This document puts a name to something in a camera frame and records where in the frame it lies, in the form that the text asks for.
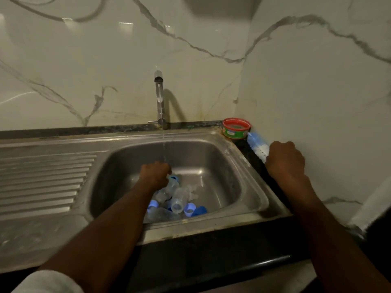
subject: faucet spout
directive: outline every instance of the faucet spout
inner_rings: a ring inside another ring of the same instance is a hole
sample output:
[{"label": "faucet spout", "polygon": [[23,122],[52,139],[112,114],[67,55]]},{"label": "faucet spout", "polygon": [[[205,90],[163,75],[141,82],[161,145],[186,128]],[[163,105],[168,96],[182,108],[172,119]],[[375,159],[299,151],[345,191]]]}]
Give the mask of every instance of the faucet spout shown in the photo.
[{"label": "faucet spout", "polygon": [[156,77],[156,100],[158,103],[158,124],[162,126],[163,129],[167,129],[167,121],[164,110],[164,97],[163,97],[163,78]]}]

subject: sleeve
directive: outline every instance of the sleeve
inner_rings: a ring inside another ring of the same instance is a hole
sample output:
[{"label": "sleeve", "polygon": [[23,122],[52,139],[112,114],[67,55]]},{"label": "sleeve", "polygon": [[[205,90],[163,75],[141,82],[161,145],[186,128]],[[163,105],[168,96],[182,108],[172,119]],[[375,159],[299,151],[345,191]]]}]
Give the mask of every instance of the sleeve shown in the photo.
[{"label": "sleeve", "polygon": [[53,270],[33,272],[12,293],[84,293],[74,280]]}]

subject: sink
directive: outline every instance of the sink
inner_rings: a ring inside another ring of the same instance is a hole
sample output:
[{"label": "sink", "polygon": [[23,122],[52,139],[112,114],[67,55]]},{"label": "sink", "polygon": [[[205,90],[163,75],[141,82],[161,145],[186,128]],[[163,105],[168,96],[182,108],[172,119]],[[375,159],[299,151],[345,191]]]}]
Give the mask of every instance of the sink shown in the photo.
[{"label": "sink", "polygon": [[113,153],[93,187],[92,216],[99,216],[129,192],[138,180],[141,165],[163,160],[164,156],[172,172],[179,177],[181,187],[197,186],[198,198],[193,203],[206,207],[209,213],[232,205],[240,198],[242,188],[234,167],[217,146],[202,140],[168,140],[129,146]]},{"label": "sink", "polygon": [[0,140],[0,273],[41,265],[164,159],[208,213],[145,224],[139,245],[290,216],[219,128]]}]

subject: person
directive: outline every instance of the person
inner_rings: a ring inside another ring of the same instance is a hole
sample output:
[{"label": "person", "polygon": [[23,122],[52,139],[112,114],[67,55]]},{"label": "person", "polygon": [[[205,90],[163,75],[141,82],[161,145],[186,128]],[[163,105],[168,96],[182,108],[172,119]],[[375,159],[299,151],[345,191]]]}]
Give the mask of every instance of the person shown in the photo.
[{"label": "person", "polygon": [[[273,142],[266,168],[285,192],[308,241],[326,292],[391,292],[344,228],[316,196],[293,142]],[[106,292],[124,267],[143,229],[153,193],[167,185],[166,163],[141,167],[133,189],[92,221],[13,293]]]}]

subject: red rim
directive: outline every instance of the red rim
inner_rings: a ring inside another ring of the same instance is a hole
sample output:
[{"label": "red rim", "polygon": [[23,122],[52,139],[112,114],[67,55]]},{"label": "red rim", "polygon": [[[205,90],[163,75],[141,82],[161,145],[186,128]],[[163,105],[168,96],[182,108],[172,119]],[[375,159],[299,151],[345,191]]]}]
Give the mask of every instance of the red rim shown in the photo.
[{"label": "red rim", "polygon": [[[251,124],[248,121],[241,118],[226,118],[222,121],[222,124],[226,128],[230,130],[235,130],[237,132],[242,132],[244,130],[249,130],[251,128]],[[232,125],[240,125],[244,128],[236,128],[236,127],[232,127]]]}]

